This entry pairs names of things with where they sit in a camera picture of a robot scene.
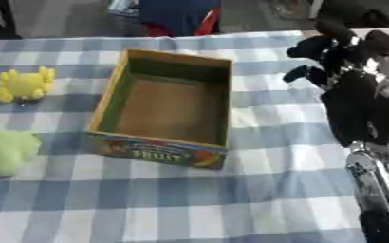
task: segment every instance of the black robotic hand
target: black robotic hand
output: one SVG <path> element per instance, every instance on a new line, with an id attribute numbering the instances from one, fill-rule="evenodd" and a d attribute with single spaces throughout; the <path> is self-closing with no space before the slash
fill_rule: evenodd
<path id="1" fill-rule="evenodd" d="M 388 144 L 389 97 L 378 92 L 378 75 L 389 76 L 389 68 L 379 63 L 389 58 L 389 36 L 373 30 L 362 39 L 332 22 L 319 22 L 316 29 L 321 36 L 299 42 L 287 56 L 314 60 L 322 68 L 298 66 L 284 81 L 306 78 L 325 91 L 321 99 L 331 130 L 342 146 L 356 140 Z M 369 63 L 376 64 L 375 71 L 370 72 Z"/>

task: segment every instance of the chair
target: chair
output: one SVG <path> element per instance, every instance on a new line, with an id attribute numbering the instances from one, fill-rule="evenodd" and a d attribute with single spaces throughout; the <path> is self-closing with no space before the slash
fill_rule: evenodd
<path id="1" fill-rule="evenodd" d="M 148 36 L 219 33 L 220 0 L 140 0 L 139 19 Z"/>
<path id="2" fill-rule="evenodd" d="M 16 24 L 13 18 L 9 0 L 0 0 L 0 14 L 5 25 L 0 25 L 0 39 L 22 39 L 16 33 Z"/>

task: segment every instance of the box label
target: box label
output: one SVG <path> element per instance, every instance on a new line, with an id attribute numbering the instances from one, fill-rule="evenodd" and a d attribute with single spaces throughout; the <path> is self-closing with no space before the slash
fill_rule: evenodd
<path id="1" fill-rule="evenodd" d="M 220 169 L 226 151 L 162 140 L 105 138 L 90 135 L 97 151 L 113 157 L 141 159 L 200 168 Z"/>

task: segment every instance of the red chair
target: red chair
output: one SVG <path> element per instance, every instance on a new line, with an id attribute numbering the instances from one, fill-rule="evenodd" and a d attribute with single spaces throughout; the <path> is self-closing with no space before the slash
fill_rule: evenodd
<path id="1" fill-rule="evenodd" d="M 219 33 L 220 15 L 221 8 L 215 8 L 209 11 L 206 17 L 203 19 L 202 23 L 200 24 L 199 28 L 194 32 L 194 36 Z M 174 37 L 174 35 L 164 26 L 155 23 L 145 23 L 144 25 L 146 27 L 147 36 L 149 37 Z"/>

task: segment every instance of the open box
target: open box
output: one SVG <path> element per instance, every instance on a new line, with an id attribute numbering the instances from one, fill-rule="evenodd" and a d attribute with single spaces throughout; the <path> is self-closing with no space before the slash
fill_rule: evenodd
<path id="1" fill-rule="evenodd" d="M 89 125 L 98 153 L 220 169 L 232 61 L 128 49 Z"/>

